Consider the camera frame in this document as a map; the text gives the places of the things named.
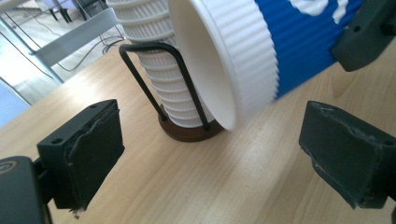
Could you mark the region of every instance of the floor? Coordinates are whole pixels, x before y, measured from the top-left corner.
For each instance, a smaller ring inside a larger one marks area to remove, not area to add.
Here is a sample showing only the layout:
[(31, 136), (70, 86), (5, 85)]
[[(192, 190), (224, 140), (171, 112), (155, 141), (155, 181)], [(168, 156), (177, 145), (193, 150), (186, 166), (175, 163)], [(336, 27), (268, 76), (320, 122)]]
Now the floor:
[[(88, 8), (92, 16), (101, 10), (103, 9), (98, 3)], [(20, 6), (8, 11), (7, 15), (3, 14), (1, 17), (32, 49), (38, 49), (84, 22), (78, 10), (69, 9), (68, 13), (72, 22), (66, 23), (59, 12), (55, 12), (58, 18), (56, 21), (48, 11), (43, 12), (35, 2), (30, 2), (24, 7)], [(107, 50), (107, 45), (123, 37), (121, 26), (118, 25), (117, 28), (110, 29), (59, 64), (52, 66), (52, 69), (66, 81), (101, 57)], [(0, 77), (18, 91), (30, 105), (59, 86), (42, 67), (34, 65), (35, 58), (31, 57), (27, 49), (3, 26), (0, 26), (0, 33)], [(1, 102), (0, 97), (0, 108), (3, 106), (7, 105)]]

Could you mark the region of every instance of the chair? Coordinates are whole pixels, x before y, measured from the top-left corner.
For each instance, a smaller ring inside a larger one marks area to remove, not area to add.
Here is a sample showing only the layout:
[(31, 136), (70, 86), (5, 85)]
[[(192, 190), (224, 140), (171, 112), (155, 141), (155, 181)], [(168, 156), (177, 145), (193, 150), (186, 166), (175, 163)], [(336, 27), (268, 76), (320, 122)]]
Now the chair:
[(45, 5), (46, 8), (49, 9), (50, 14), (56, 21), (58, 20), (58, 18), (56, 18), (55, 14), (53, 13), (53, 9), (58, 9), (66, 22), (72, 21), (69, 14), (67, 13), (67, 9), (78, 9), (81, 13), (82, 18), (84, 19), (84, 21), (86, 21), (86, 13), (91, 16), (90, 11), (87, 8), (96, 2), (99, 2), (102, 9), (105, 9), (102, 5), (102, 0), (42, 0), (42, 3)]
[(114, 11), (109, 7), (32, 55), (51, 67), (117, 24)]

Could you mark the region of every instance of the white logo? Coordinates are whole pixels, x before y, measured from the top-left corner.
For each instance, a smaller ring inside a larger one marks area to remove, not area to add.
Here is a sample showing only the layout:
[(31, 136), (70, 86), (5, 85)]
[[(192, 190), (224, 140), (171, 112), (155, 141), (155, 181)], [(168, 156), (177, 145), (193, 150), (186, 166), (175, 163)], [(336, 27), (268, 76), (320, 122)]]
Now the white logo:
[[(310, 16), (320, 15), (329, 5), (329, 0), (289, 0), (291, 5), (297, 8), (301, 13)], [(332, 18), (336, 24), (344, 18), (347, 13), (348, 0), (337, 0), (338, 8), (332, 14)]]

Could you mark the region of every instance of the paper cup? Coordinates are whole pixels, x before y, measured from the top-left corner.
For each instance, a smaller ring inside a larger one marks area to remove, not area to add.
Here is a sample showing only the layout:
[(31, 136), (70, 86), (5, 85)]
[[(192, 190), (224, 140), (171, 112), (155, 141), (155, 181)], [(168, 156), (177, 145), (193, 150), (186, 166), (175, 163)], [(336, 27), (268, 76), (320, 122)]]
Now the paper cup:
[(168, 13), (167, 0), (106, 0), (113, 7), (118, 21), (142, 20)]
[(167, 101), (186, 101), (191, 99), (191, 95), (189, 89), (181, 89), (175, 91), (168, 90), (160, 90), (153, 86), (154, 90), (160, 96), (160, 98), (165, 99)]
[(174, 56), (165, 51), (159, 52), (137, 52), (140, 63), (144, 67), (165, 67), (170, 65), (177, 65)]
[[(194, 119), (181, 119), (181, 118), (175, 118), (171, 115), (169, 115), (169, 119), (172, 120), (177, 126), (183, 127), (183, 128), (197, 128), (201, 127), (203, 125), (201, 119), (199, 117), (194, 118)], [(214, 120), (212, 116), (207, 116), (206, 117), (208, 122), (211, 122)]]
[(232, 130), (333, 64), (361, 2), (170, 0), (169, 12), (195, 87)]
[(152, 67), (148, 65), (143, 65), (146, 69), (146, 73), (149, 77), (156, 78), (176, 78), (182, 77), (180, 69), (177, 64), (169, 65), (165, 67)]
[(186, 82), (183, 77), (174, 79), (151, 79), (151, 85), (159, 90), (177, 91), (187, 88)]
[[(182, 119), (195, 119), (199, 117), (197, 109), (192, 110), (174, 110), (169, 107), (164, 107), (166, 113), (171, 114), (175, 118), (182, 118)], [(206, 106), (203, 105), (204, 113), (209, 115), (210, 112), (207, 110)]]
[(172, 22), (168, 13), (155, 15), (142, 20), (119, 22), (125, 34), (136, 42), (160, 40), (174, 34)]

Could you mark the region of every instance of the cup rim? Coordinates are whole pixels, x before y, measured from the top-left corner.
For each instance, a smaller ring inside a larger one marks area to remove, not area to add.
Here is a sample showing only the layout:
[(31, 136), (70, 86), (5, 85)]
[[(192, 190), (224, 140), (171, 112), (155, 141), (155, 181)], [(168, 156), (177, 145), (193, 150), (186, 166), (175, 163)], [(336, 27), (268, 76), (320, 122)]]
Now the cup rim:
[(168, 71), (168, 70), (176, 70), (178, 69), (178, 64), (170, 64), (170, 65), (166, 65), (166, 66), (158, 66), (158, 67), (154, 67), (154, 66), (150, 66), (150, 65), (146, 65), (146, 64), (142, 64), (142, 66), (149, 70), (149, 71), (154, 71), (154, 72), (162, 72), (162, 71)]
[(184, 80), (183, 77), (172, 77), (172, 78), (167, 78), (167, 79), (161, 79), (161, 78), (158, 78), (158, 77), (152, 77), (149, 74), (146, 74), (146, 76), (148, 76), (148, 78), (151, 81), (161, 82), (161, 83), (177, 82), (177, 81), (180, 81), (180, 80)]
[(125, 8), (125, 7), (136, 7), (139, 5), (143, 5), (144, 3), (154, 2), (153, 0), (133, 0), (133, 1), (125, 1), (121, 3), (112, 2), (110, 0), (106, 0), (106, 4), (109, 7), (113, 7), (115, 9)]
[(143, 38), (135, 38), (135, 37), (130, 37), (127, 34), (125, 34), (125, 36), (127, 37), (127, 39), (131, 40), (132, 42), (141, 44), (141, 43), (147, 43), (147, 42), (151, 42), (151, 41), (161, 41), (171, 35), (174, 35), (175, 32), (169, 31), (167, 33), (161, 34), (161, 35), (156, 35), (156, 36), (150, 36), (150, 37), (143, 37)]
[(136, 25), (148, 24), (148, 23), (151, 23), (151, 22), (154, 22), (154, 21), (160, 21), (160, 20), (163, 20), (163, 19), (165, 19), (167, 17), (169, 17), (169, 19), (170, 19), (169, 12), (165, 11), (163, 13), (156, 14), (154, 16), (146, 17), (146, 18), (142, 18), (142, 19), (136, 19), (136, 20), (120, 20), (120, 19), (117, 19), (117, 21), (119, 23), (121, 23), (122, 25), (125, 25), (125, 26), (136, 26)]

